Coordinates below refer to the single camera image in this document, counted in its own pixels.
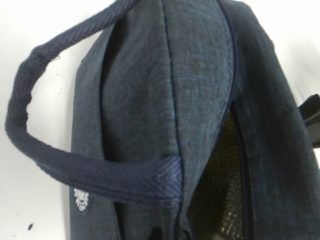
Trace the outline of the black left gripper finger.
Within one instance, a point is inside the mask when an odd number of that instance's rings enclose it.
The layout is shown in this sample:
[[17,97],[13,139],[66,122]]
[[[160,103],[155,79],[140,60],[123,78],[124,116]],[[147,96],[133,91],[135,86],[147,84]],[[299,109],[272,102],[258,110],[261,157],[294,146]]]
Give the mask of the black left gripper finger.
[[320,148],[320,95],[313,94],[300,106],[300,114],[314,149]]

